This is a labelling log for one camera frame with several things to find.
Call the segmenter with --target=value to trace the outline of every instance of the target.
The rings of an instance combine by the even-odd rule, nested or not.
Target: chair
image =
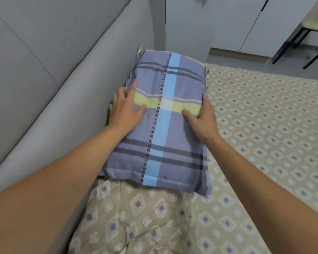
[[[293,48],[297,48],[299,44],[305,39],[305,37],[311,32],[315,31],[318,32],[318,14],[309,13],[306,15],[306,17],[301,22],[301,29],[299,32],[292,38],[292,40],[285,46],[285,48],[281,51],[281,53],[278,55],[278,57],[273,61],[272,64],[275,64],[280,57],[285,53],[285,51],[296,41],[296,39],[304,32],[305,34],[300,38],[300,40],[293,46]],[[308,68],[314,61],[318,59],[318,54],[310,60],[303,69]]]

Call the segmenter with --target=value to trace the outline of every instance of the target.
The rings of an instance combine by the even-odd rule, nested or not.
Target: hand
[[[137,83],[137,80],[133,82],[127,97],[125,97],[126,87],[119,87],[118,95],[114,93],[113,104],[109,106],[110,120],[108,126],[119,128],[125,136],[137,127],[146,109],[146,104],[143,104],[138,112],[135,112],[134,96]]]
[[[196,134],[199,140],[207,146],[210,141],[217,140],[220,136],[214,107],[208,101],[207,94],[204,94],[203,101],[204,103],[202,106],[201,115],[198,119],[195,118],[187,109],[183,109],[181,113],[190,123],[193,132]]]

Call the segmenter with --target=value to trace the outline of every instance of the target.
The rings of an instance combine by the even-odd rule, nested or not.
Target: chair seat
[[[308,14],[305,16],[301,25],[305,28],[318,31],[318,14]]]

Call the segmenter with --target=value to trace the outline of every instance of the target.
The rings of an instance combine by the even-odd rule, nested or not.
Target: pillow
[[[206,92],[204,64],[177,53],[139,49],[126,82],[138,80],[136,110],[147,109],[137,128],[114,149],[101,175],[145,186],[211,193],[207,148],[181,114],[197,116]]]

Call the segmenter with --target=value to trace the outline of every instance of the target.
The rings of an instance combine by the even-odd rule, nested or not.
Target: light blue stripe
[[[180,55],[177,53],[172,53],[170,61],[169,61],[169,66],[178,67],[179,62],[180,62]],[[177,69],[167,69],[167,71],[178,72]],[[176,89],[176,80],[177,80],[177,75],[166,74],[162,95],[174,97],[174,92]],[[159,110],[158,120],[156,124],[156,129],[154,131],[154,136],[152,139],[152,144],[165,146],[167,134],[169,132],[169,127],[170,127],[171,113],[172,112],[169,110],[162,110],[162,109]],[[151,149],[149,151],[149,154],[162,157],[164,153],[162,151]],[[161,166],[161,162],[152,161],[152,160],[147,161],[143,185],[156,186],[158,174],[160,171],[160,166]]]

